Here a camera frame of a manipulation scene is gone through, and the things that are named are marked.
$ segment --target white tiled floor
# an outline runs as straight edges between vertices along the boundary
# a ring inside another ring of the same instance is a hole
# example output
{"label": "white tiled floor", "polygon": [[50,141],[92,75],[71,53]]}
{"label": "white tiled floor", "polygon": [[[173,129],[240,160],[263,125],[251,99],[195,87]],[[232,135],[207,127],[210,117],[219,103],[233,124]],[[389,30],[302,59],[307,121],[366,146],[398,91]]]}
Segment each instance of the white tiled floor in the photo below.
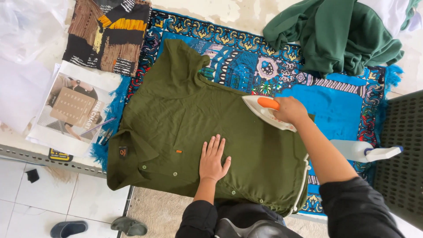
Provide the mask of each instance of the white tiled floor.
{"label": "white tiled floor", "polygon": [[[26,171],[37,169],[31,183]],[[61,221],[84,220],[88,230],[73,238],[116,238],[110,223],[122,216],[129,187],[112,191],[106,180],[73,173],[68,183],[42,166],[0,159],[0,238],[48,238]]]}

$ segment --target clothing label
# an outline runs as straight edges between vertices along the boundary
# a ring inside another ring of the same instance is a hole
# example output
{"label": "clothing label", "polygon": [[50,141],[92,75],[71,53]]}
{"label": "clothing label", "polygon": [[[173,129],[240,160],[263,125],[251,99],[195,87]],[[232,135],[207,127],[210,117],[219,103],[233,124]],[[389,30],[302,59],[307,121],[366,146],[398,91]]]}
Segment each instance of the clothing label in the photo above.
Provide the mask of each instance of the clothing label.
{"label": "clothing label", "polygon": [[119,147],[119,158],[124,159],[128,153],[128,147]]}
{"label": "clothing label", "polygon": [[73,155],[62,153],[58,150],[50,148],[49,159],[53,161],[66,161],[69,162],[74,158]]}

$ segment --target hand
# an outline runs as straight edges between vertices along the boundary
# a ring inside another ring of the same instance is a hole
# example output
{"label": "hand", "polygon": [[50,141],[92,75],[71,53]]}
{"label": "hand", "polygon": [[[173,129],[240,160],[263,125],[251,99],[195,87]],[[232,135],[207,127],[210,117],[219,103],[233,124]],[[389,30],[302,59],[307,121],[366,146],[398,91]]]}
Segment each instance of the hand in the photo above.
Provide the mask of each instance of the hand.
{"label": "hand", "polygon": [[213,136],[210,139],[209,147],[207,147],[207,142],[204,142],[200,159],[200,181],[212,179],[216,183],[226,175],[231,166],[231,157],[226,158],[226,162],[222,167],[220,160],[224,148],[225,139],[223,138],[222,143],[220,143],[220,135]]}
{"label": "hand", "polygon": [[283,122],[295,124],[308,119],[307,109],[304,105],[295,99],[293,96],[289,97],[275,97],[273,100],[279,103],[279,111],[273,111],[273,115]]}

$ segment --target rug fringe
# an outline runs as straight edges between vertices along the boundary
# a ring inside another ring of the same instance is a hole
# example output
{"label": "rug fringe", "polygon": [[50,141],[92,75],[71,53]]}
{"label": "rug fringe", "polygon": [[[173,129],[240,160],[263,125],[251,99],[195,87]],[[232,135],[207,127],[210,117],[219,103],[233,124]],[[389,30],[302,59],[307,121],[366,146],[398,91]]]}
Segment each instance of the rug fringe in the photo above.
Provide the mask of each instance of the rug fringe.
{"label": "rug fringe", "polygon": [[[115,117],[116,119],[104,124],[102,126],[102,130],[107,131],[108,129],[113,130],[113,134],[116,134],[116,132],[118,131],[119,128],[119,124],[121,122],[121,118],[122,118],[122,113],[124,110],[124,106],[125,106],[125,98],[126,98],[126,93],[128,90],[128,86],[129,83],[131,82],[131,77],[129,76],[121,76],[121,83],[119,85],[119,87],[114,90],[111,91],[109,93],[110,96],[115,95],[115,98],[113,99],[113,101],[108,105],[108,107],[104,110],[104,112],[106,113],[106,119],[105,121],[109,120],[112,117]],[[102,165],[102,169],[104,171],[107,170],[107,151],[109,149],[109,144],[106,143],[104,146],[95,143],[93,144],[92,148],[91,148],[91,156],[95,157],[96,160],[94,162],[98,162]]]}
{"label": "rug fringe", "polygon": [[376,123],[374,133],[376,135],[376,141],[378,144],[380,144],[380,133],[382,133],[383,130],[383,123],[386,119],[386,109],[388,107],[388,100],[386,99],[386,94],[391,91],[391,86],[398,86],[398,83],[401,82],[401,78],[399,77],[399,75],[402,73],[404,73],[404,71],[400,68],[400,66],[396,64],[392,64],[386,67],[385,91],[383,93],[383,98],[379,102],[375,113]]}

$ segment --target olive green shirt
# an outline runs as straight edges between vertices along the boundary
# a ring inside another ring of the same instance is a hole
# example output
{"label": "olive green shirt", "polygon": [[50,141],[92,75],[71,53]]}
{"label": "olive green shirt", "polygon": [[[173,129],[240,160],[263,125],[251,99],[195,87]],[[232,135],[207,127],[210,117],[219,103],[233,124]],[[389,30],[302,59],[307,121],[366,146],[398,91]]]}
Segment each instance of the olive green shirt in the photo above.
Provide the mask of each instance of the olive green shirt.
{"label": "olive green shirt", "polygon": [[203,77],[198,71],[209,64],[207,55],[178,39],[165,39],[163,47],[110,139],[109,188],[134,185],[194,197],[202,145],[220,134],[226,139],[222,162],[231,156],[232,163],[216,198],[246,199],[286,215],[299,197],[300,210],[307,172],[299,134],[262,121],[242,100],[244,92]]}

